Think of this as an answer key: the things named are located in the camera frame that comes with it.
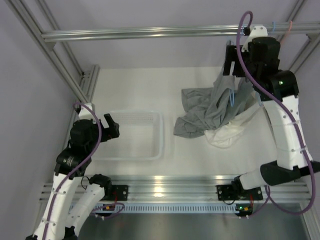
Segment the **grey tank top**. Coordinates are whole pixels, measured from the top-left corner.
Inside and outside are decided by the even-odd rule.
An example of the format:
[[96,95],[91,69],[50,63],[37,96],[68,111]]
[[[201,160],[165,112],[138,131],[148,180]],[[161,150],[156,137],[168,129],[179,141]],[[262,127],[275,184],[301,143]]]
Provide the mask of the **grey tank top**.
[[[246,104],[253,98],[253,85],[241,78],[235,88],[236,78],[220,73],[213,87],[185,88],[181,90],[184,116],[175,121],[173,134],[194,139],[205,134],[206,130],[216,130],[245,111]],[[234,106],[231,107],[229,89],[234,90]]]

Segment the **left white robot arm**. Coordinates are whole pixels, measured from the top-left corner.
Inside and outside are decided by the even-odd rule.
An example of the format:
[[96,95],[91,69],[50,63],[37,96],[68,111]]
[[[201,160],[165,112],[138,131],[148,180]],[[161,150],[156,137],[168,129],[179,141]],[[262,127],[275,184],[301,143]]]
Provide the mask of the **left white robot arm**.
[[73,123],[66,148],[57,156],[53,185],[40,223],[28,240],[76,240],[80,230],[100,200],[113,194],[110,177],[95,174],[89,179],[84,194],[71,207],[76,189],[81,183],[92,154],[100,142],[120,136],[119,124],[109,113],[104,115],[108,127],[93,119],[81,119]]

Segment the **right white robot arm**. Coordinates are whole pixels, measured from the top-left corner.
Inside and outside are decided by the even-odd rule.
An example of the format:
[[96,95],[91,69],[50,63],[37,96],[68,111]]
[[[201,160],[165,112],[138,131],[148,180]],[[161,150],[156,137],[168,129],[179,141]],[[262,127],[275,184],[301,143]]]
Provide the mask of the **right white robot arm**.
[[297,79],[293,72],[279,69],[280,47],[273,37],[256,37],[240,52],[247,71],[259,85],[254,90],[268,115],[277,157],[234,178],[230,186],[239,199],[261,186],[289,183],[310,174],[304,156],[309,151],[300,144],[304,137],[296,132],[296,127],[301,127]]

